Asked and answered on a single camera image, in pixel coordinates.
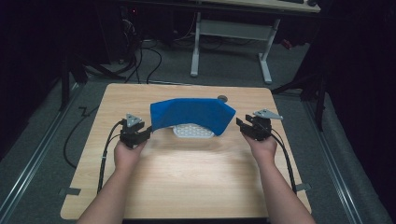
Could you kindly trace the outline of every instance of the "metal rail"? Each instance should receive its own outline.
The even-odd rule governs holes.
[[[59,126],[61,125],[62,121],[64,120],[65,115],[67,114],[70,105],[74,102],[74,100],[78,97],[81,93],[82,87],[79,86],[77,83],[72,88],[72,98],[69,104],[63,109],[60,110],[55,117],[54,121],[51,123],[49,128],[47,129],[44,137],[42,138],[41,142],[35,149],[35,153],[28,161],[27,165],[21,172],[20,176],[18,177],[14,187],[8,194],[7,198],[3,202],[0,207],[0,223],[7,223],[8,220],[11,218],[12,213],[14,212],[15,208],[18,205],[21,197],[23,196],[24,192],[28,188],[30,182],[32,181],[33,177],[35,176],[35,172],[38,170],[41,162],[44,160],[47,152],[50,149],[50,144],[54,135],[56,134]]]
[[[349,222],[354,224],[363,223],[361,220],[361,215],[359,214],[359,211],[353,201],[347,183],[345,182],[344,178],[340,173],[340,170],[338,169],[337,163],[335,162],[332,151],[330,150],[324,133],[318,129],[318,125],[315,123],[314,108],[308,102],[303,102],[303,106],[306,113],[310,117],[312,127],[315,129],[315,133],[317,134],[318,140],[321,144],[323,158],[329,170],[332,182],[334,183],[335,189],[338,193],[338,197],[341,200],[341,204],[344,206]]]

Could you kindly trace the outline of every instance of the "blue cloth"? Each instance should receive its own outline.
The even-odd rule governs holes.
[[[151,104],[152,131],[178,124],[194,123],[221,135],[235,110],[219,99],[176,98]]]

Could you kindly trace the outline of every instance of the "white desk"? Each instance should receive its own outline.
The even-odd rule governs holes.
[[[306,1],[303,4],[296,4],[290,2],[283,2],[277,0],[202,0],[202,2],[207,3],[220,3],[220,4],[232,4],[244,7],[266,7],[277,10],[292,10],[300,12],[320,12],[318,6],[310,7]],[[272,26],[254,25],[246,23],[237,22],[227,22],[227,21],[212,21],[212,20],[202,20],[201,13],[197,13],[197,21],[195,28],[195,46],[192,54],[191,62],[191,76],[197,77],[199,70],[199,42],[200,35],[217,35],[233,38],[243,38],[243,39],[254,39],[265,41],[266,45],[263,49],[263,53],[259,54],[259,62],[262,67],[262,75],[264,77],[264,82],[266,84],[271,84],[271,74],[268,69],[267,57],[270,52],[271,46],[274,42],[276,31],[280,20],[274,21]]]

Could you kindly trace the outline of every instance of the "desk leg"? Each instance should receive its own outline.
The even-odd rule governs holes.
[[[271,46],[274,42],[274,38],[275,38],[277,27],[279,26],[279,23],[280,23],[280,19],[275,20],[274,26],[272,27],[272,29],[270,31],[267,45],[264,49],[264,53],[259,54],[260,65],[262,66],[262,75],[264,77],[264,82],[266,84],[272,84],[271,74],[270,74],[270,70],[268,69],[268,64],[267,64],[267,57],[268,57],[268,53],[270,52]]]
[[[199,66],[199,37],[201,33],[201,12],[197,12],[197,22],[195,25],[195,46],[194,52],[192,53],[191,62],[191,76],[198,77],[198,66]]]

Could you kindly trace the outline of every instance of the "human hand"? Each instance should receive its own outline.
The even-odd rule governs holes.
[[[262,162],[275,162],[277,142],[270,136],[262,141],[256,141],[242,133],[250,145],[254,159],[260,165]]]
[[[140,153],[142,152],[146,143],[147,141],[131,149],[119,141],[114,148],[114,162],[116,164],[116,171],[130,175],[139,162]]]

